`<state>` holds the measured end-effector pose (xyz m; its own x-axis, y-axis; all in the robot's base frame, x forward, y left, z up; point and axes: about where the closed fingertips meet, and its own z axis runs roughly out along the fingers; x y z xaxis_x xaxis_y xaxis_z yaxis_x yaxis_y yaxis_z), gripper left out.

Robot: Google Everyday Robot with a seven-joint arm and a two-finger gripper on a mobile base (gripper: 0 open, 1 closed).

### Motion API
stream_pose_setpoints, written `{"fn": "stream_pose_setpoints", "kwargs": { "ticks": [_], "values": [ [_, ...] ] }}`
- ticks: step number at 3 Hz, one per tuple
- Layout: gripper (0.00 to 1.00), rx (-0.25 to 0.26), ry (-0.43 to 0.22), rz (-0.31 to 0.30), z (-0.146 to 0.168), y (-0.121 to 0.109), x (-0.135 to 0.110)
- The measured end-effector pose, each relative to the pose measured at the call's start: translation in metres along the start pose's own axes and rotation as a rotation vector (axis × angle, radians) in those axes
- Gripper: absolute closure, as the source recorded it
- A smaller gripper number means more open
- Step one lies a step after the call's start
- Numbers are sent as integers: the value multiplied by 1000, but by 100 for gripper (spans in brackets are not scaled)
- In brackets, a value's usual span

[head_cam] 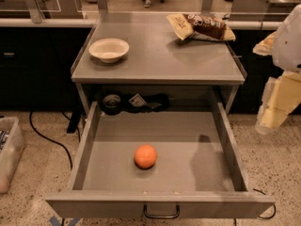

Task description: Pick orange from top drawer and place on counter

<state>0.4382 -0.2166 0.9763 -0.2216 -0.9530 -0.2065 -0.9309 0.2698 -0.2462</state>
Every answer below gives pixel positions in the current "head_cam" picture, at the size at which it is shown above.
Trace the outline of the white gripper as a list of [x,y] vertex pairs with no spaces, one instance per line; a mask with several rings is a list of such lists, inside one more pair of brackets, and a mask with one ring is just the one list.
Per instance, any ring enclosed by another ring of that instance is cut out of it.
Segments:
[[267,135],[276,132],[301,104],[301,5],[292,10],[277,32],[256,44],[253,52],[272,55],[277,67],[290,71],[279,78],[270,77],[265,84],[255,128]]

